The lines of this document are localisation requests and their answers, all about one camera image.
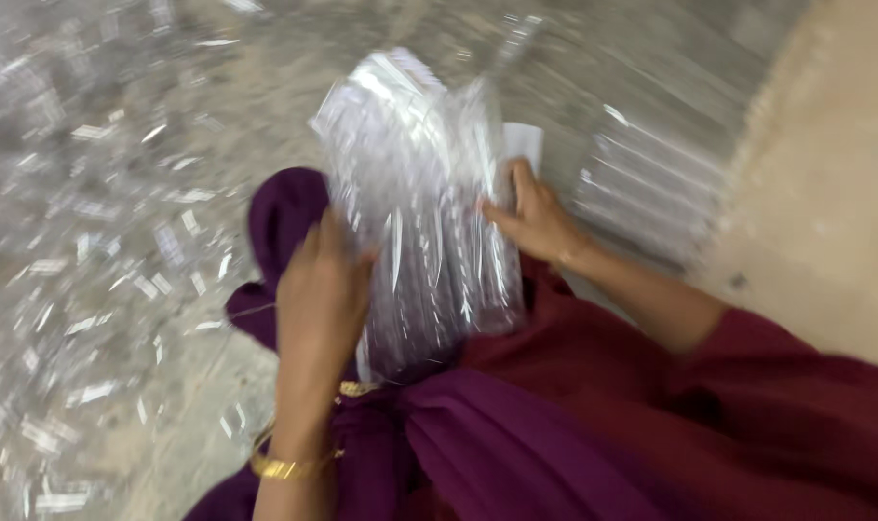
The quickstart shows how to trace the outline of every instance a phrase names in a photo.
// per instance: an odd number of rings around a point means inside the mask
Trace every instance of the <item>maroon sleeve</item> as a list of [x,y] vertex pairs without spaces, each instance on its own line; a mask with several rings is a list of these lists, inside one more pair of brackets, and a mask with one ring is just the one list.
[[750,449],[757,465],[878,505],[878,367],[826,356],[730,311],[670,375],[672,406]]

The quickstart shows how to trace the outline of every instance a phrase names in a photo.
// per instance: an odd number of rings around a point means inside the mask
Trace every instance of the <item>purple scarf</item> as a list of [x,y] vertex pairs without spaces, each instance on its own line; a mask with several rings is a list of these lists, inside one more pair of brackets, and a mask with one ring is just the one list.
[[[227,303],[235,326],[275,349],[274,302],[294,248],[329,202],[319,172],[278,172],[256,193],[249,233],[263,284]],[[340,521],[396,517],[419,466],[464,521],[697,519],[646,470],[593,440],[555,405],[482,373],[454,370],[406,387],[343,398],[333,414]],[[187,521],[248,521],[258,479],[247,467]]]

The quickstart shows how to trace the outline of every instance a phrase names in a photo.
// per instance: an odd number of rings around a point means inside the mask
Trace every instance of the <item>gold bangle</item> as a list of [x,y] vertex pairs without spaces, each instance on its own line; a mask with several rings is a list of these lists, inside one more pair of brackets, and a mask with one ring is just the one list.
[[249,457],[249,467],[253,473],[260,478],[268,478],[271,480],[304,480],[317,478],[323,474],[327,466],[332,460],[342,457],[345,451],[341,449],[334,450],[329,457],[317,462],[283,462],[273,460],[269,456],[265,456],[260,452],[262,445],[271,438],[272,429],[275,426],[275,419],[272,418],[261,434],[256,438],[253,444],[253,453]]

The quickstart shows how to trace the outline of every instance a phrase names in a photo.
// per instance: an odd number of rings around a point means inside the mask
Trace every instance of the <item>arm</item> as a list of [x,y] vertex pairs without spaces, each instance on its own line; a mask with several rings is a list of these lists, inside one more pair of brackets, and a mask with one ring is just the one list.
[[[329,209],[294,252],[278,285],[275,428],[269,457],[297,464],[326,461],[329,410],[368,310],[374,258],[351,262],[344,231]],[[336,510],[332,466],[321,478],[263,479],[253,521],[328,521]]]
[[516,160],[510,168],[515,215],[486,203],[483,210],[520,249],[589,279],[671,352],[688,352],[712,332],[729,308],[726,303],[600,247],[535,180],[527,161]]

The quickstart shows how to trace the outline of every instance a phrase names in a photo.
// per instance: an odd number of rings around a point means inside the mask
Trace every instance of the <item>concrete floor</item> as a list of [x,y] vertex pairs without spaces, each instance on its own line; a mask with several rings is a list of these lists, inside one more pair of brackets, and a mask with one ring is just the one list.
[[771,78],[691,278],[818,349],[878,362],[878,0],[816,6]]
[[[247,4],[211,0],[177,12],[194,33],[237,40],[198,58],[210,87],[188,100],[222,123],[219,133],[195,131],[191,148],[212,157],[230,183],[255,186],[284,167],[323,167],[306,121],[333,82],[370,50],[406,46],[446,83],[460,84],[488,63],[503,15],[514,13],[547,22],[509,71],[504,116],[545,129],[542,175],[565,195],[606,104],[676,136],[706,161],[727,162],[743,115],[805,6],[803,0],[333,0],[269,1],[252,15],[230,8]],[[181,351],[172,421],[159,430],[115,431],[102,442],[99,461],[128,476],[107,518],[178,519],[243,463],[270,414],[275,360],[251,339],[235,332],[190,335]],[[122,456],[108,449],[117,446]]]

